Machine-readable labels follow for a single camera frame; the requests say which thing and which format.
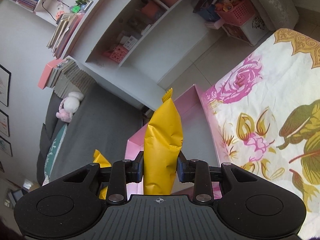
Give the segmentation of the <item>pink white snack box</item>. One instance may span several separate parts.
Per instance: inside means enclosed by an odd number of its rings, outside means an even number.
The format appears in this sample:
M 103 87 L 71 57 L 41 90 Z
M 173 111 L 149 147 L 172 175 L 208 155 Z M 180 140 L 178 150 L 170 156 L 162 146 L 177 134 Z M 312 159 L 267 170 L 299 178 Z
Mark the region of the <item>pink white snack box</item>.
M 206 161 L 209 166 L 220 166 L 208 121 L 203 110 L 201 95 L 203 91 L 197 85 L 192 85 L 174 104 L 181 116 L 183 128 L 182 153 L 187 159 Z M 143 126 L 127 141 L 125 159 L 135 159 L 143 151 L 144 137 L 147 125 Z M 127 198 L 132 194 L 143 194 L 143 182 L 127 184 Z M 176 176 L 171 194 L 186 194 L 193 196 L 193 183 L 180 183 Z

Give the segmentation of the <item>grey sofa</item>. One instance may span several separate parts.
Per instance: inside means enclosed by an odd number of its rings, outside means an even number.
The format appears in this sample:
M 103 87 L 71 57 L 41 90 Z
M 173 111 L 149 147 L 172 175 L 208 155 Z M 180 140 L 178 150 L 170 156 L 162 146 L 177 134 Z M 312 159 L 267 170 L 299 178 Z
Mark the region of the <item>grey sofa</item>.
M 94 84 L 67 125 L 49 179 L 92 163 L 95 150 L 110 163 L 124 159 L 127 140 L 142 124 L 141 110 Z

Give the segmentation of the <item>teal cushion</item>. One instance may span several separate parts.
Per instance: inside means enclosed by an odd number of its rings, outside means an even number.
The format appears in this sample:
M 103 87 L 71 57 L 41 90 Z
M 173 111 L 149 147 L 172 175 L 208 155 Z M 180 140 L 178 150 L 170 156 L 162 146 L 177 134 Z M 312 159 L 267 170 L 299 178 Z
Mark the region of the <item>teal cushion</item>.
M 59 154 L 61 145 L 63 143 L 63 140 L 65 138 L 66 132 L 67 132 L 68 125 L 64 124 L 59 132 L 57 133 L 50 149 L 46 157 L 46 161 L 44 164 L 44 177 L 46 180 L 49 180 L 51 172 L 53 170 L 53 166 L 55 164 L 55 161 L 57 159 L 57 156 Z

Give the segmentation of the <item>pink white plush toy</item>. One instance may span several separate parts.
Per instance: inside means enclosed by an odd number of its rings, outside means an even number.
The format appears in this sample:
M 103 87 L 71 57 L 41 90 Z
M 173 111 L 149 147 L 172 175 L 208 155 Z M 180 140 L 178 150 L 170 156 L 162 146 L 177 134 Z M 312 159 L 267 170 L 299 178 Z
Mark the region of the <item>pink white plush toy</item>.
M 61 101 L 59 110 L 56 112 L 56 117 L 63 122 L 70 123 L 83 99 L 84 94 L 81 92 L 70 92 L 68 96 Z

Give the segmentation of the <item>floral tablecloth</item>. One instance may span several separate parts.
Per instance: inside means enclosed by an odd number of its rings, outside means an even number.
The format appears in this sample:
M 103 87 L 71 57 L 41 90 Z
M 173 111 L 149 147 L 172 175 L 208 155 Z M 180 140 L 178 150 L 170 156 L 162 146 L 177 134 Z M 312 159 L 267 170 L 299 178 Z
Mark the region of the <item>floral tablecloth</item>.
M 319 42 L 275 31 L 202 94 L 220 163 L 299 196 L 302 239 L 319 237 Z

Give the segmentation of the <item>stack of books with pink box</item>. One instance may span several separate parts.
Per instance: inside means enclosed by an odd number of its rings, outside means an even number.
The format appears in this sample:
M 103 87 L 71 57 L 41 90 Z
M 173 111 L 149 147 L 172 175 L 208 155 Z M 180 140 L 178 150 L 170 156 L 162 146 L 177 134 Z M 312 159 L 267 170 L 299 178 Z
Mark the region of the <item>stack of books with pink box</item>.
M 70 92 L 86 94 L 95 80 L 71 58 L 57 59 L 46 64 L 40 77 L 38 87 L 52 88 L 54 93 L 61 99 Z

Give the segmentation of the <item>small pink shelf basket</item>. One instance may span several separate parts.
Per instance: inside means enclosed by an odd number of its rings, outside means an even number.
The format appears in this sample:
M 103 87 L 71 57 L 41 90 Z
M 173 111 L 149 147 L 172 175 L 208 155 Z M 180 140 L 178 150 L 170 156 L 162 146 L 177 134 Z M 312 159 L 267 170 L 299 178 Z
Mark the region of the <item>small pink shelf basket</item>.
M 116 63 L 121 63 L 124 57 L 128 54 L 128 50 L 121 44 L 115 46 L 113 49 L 107 50 L 103 53 L 103 56 L 108 57 Z

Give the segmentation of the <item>white shelf unit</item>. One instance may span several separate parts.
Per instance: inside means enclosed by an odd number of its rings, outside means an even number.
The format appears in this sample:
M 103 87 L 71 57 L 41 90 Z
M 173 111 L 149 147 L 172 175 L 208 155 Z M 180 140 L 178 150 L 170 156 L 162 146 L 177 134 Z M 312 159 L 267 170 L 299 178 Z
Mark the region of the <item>white shelf unit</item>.
M 223 36 L 193 13 L 198 1 L 95 0 L 62 56 L 130 103 L 156 109 L 165 89 Z M 121 63 L 103 56 L 119 44 L 129 51 Z

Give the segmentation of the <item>blue storage bin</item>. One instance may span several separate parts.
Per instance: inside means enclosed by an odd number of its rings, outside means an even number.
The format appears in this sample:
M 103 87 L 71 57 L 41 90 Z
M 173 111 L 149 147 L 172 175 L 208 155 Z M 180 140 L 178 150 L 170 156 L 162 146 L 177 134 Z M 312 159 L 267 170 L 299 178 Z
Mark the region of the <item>blue storage bin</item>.
M 208 7 L 195 8 L 193 13 L 198 14 L 207 22 L 216 22 L 220 16 L 215 12 L 215 5 L 211 4 Z

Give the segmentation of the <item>pink basket on floor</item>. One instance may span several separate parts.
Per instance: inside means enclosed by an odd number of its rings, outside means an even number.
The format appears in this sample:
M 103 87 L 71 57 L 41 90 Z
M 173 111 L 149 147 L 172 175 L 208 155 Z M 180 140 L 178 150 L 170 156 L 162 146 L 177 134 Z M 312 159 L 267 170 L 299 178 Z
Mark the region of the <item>pink basket on floor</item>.
M 250 0 L 242 0 L 230 11 L 216 11 L 216 13 L 227 24 L 241 26 L 253 15 L 255 15 L 255 8 Z

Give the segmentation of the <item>lace curtain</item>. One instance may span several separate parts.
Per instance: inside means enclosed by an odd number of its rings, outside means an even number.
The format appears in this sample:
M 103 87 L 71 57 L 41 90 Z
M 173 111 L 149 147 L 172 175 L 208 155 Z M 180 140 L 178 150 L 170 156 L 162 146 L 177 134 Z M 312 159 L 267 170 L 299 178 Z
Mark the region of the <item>lace curtain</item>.
M 299 14 L 292 0 L 251 0 L 257 12 L 271 31 L 293 29 Z

